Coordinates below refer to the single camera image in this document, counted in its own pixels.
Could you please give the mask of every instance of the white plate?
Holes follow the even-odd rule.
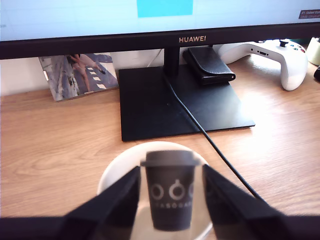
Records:
[[[161,150],[187,150],[192,149],[167,141],[146,142],[131,147],[118,155],[105,169],[100,179],[97,194],[122,178],[134,167],[140,166],[141,160],[145,160],[147,152]],[[194,156],[202,163],[208,164],[207,161],[197,152],[193,152]],[[178,232],[158,231],[153,228],[148,188],[146,180],[145,168],[141,168],[141,187],[140,199],[138,203],[135,222],[132,229],[132,240],[163,240],[163,239],[184,239],[184,240],[204,240],[212,229],[212,222],[207,210],[205,200],[204,185],[202,181],[202,167],[196,167],[194,176],[194,195],[192,204],[192,219],[189,230]]]

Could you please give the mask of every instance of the controller button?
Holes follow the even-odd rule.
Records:
[[[283,47],[283,48],[285,48],[286,45],[289,43],[288,39],[281,39],[279,41],[280,41],[280,47]]]

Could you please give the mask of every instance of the monitor base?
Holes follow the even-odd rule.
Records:
[[[171,79],[178,97],[206,131],[252,127],[230,84],[199,85],[187,65]],[[163,80],[163,67],[119,70],[122,141],[198,133]]]

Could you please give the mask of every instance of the black wallet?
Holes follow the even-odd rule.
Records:
[[[314,73],[314,78],[317,79],[318,81],[320,81],[320,66],[318,67],[318,69],[315,71]]]
[[[183,52],[183,58],[200,84],[224,83],[236,79],[236,75],[212,47],[190,47]]]

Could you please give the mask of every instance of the black paper cup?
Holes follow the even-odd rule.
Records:
[[[191,151],[153,151],[145,166],[153,227],[161,231],[188,229],[192,217],[195,166]]]

